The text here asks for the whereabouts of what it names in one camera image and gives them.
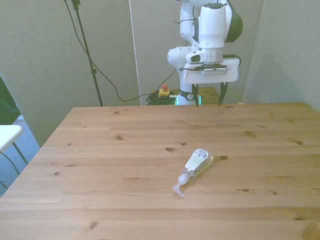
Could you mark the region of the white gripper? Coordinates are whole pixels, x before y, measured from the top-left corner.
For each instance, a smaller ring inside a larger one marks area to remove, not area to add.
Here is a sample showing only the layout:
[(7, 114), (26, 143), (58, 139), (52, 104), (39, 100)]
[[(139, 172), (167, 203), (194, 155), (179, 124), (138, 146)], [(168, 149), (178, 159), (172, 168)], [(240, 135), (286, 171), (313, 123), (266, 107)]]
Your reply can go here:
[(192, 95), (196, 107), (199, 106), (199, 86), (197, 84), (221, 83), (218, 105), (225, 98), (228, 83), (238, 79), (238, 59), (225, 59), (220, 64), (204, 65), (203, 63), (186, 63), (183, 67), (183, 82), (192, 84)]

